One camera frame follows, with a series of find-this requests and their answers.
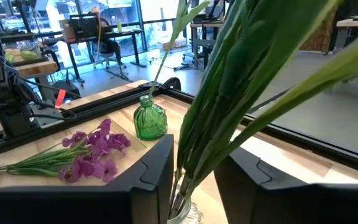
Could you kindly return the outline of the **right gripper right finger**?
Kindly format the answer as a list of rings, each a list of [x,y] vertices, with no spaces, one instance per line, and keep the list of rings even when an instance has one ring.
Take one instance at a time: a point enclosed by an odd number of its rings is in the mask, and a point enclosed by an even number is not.
[[[307,183],[239,147],[214,169],[229,224],[317,224]]]

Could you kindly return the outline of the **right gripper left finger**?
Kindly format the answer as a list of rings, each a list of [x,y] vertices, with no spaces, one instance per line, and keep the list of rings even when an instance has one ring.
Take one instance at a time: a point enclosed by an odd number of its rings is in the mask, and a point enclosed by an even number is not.
[[[167,224],[173,148],[173,135],[165,135],[107,185],[106,224]]]

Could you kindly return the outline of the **purple flower bunch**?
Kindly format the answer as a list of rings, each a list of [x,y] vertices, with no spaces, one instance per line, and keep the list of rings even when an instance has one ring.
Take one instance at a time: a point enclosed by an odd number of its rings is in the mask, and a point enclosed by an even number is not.
[[[124,134],[110,133],[111,123],[105,119],[90,133],[77,131],[61,141],[62,149],[55,151],[51,146],[22,161],[0,166],[0,174],[57,177],[66,184],[74,184],[82,177],[95,177],[109,183],[118,169],[108,155],[131,145]]]
[[[252,105],[339,0],[235,0],[200,90],[184,116],[170,217],[232,151],[272,121],[358,72],[358,39],[269,109],[236,129]]]

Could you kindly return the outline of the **clear ribbed glass vase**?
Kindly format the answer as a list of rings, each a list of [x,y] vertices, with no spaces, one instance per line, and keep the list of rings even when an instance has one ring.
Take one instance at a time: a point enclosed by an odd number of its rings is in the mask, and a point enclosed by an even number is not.
[[[197,204],[192,201],[192,198],[183,202],[183,207],[177,216],[171,217],[172,206],[177,194],[180,191],[180,185],[175,187],[175,190],[170,196],[170,211],[168,214],[167,224],[204,224],[204,216],[199,210]]]

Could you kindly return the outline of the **green glass vase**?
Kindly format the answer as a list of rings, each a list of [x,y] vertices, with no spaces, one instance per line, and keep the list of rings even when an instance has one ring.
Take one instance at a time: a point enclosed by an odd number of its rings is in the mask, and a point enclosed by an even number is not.
[[[140,106],[134,112],[134,124],[137,137],[143,141],[160,139],[168,131],[165,110],[149,95],[140,97]]]

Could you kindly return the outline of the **red tag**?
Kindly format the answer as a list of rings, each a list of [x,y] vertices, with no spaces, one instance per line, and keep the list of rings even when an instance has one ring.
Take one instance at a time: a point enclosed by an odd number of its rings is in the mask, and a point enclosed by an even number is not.
[[[63,89],[60,89],[58,92],[58,96],[55,102],[55,109],[59,110],[60,106],[63,104],[63,101],[65,99],[66,91]]]

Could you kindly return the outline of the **office chair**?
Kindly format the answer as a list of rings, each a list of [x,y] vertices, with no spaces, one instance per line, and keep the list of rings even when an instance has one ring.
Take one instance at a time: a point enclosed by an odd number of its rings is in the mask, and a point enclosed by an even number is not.
[[[119,44],[111,39],[104,39],[101,42],[94,41],[92,43],[94,67],[97,64],[106,63],[109,68],[110,62],[117,62],[119,68],[126,68],[121,60],[121,48]]]

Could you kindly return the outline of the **black office desk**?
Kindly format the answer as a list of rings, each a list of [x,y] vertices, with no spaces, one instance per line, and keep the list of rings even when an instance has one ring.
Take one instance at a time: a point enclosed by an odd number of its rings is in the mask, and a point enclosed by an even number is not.
[[[145,68],[147,65],[146,64],[142,64],[140,62],[140,58],[139,58],[139,52],[137,49],[137,42],[136,42],[136,34],[141,34],[143,32],[142,29],[138,29],[138,30],[130,30],[130,31],[124,31],[121,33],[117,33],[117,32],[106,32],[104,35],[102,35],[102,38],[113,38],[113,37],[124,37],[124,36],[131,36],[132,38],[132,44],[134,47],[134,55],[135,55],[135,60],[131,62],[131,64],[133,65],[137,65],[139,67]],[[59,37],[59,38],[51,38],[48,40],[43,41],[42,43],[44,45],[53,45],[55,43],[57,43],[58,41],[62,41],[67,45],[68,51],[69,51],[69,56],[70,56],[70,60],[72,62],[72,66],[75,72],[75,79],[77,81],[79,81],[80,83],[84,83],[85,81],[80,77],[80,74],[78,72],[78,67],[77,64],[75,62],[75,58],[71,49],[71,44],[78,44],[78,43],[82,43],[82,42],[91,42],[96,40],[97,37],[88,37],[88,38],[84,38],[84,39],[74,39],[74,40],[64,40],[63,37]]]

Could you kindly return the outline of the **wooden side table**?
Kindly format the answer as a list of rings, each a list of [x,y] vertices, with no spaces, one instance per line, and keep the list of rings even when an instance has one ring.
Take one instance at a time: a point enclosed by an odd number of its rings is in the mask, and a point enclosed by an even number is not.
[[[7,75],[9,73],[8,70],[13,69],[14,74],[21,78],[44,77],[58,70],[57,63],[50,59],[45,62],[21,65],[18,67],[14,67],[13,65],[9,64],[9,62],[4,57],[2,58],[1,62],[2,67],[0,68],[0,73],[2,75]]]

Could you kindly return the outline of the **wooden workbench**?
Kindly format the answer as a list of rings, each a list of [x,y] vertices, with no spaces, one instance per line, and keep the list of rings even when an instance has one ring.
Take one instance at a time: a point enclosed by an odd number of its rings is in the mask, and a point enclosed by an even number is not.
[[[199,53],[198,48],[203,50],[203,68],[206,68],[209,60],[209,55],[215,45],[219,29],[223,26],[224,22],[220,21],[203,21],[201,23],[190,24],[191,28],[191,45],[193,50],[193,62],[196,68],[199,67]],[[213,29],[213,37],[211,40],[206,38],[207,28]]]

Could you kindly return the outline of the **black computer monitor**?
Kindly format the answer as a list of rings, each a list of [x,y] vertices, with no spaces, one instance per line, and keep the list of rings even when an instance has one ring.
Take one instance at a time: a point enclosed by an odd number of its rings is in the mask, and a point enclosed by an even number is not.
[[[98,16],[96,13],[70,15],[70,25],[76,40],[96,37],[98,35]]]

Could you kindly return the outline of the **grey metal bracket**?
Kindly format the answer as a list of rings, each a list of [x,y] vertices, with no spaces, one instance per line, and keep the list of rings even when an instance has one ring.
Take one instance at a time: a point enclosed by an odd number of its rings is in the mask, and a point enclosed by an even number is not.
[[[30,111],[32,114],[44,115],[47,116],[47,118],[36,117],[31,118],[31,120],[38,124],[42,129],[48,128],[58,123],[62,123],[63,115],[61,114],[61,112],[59,110],[56,110],[49,101],[44,102],[44,104],[46,104],[47,106],[32,104],[30,105]]]

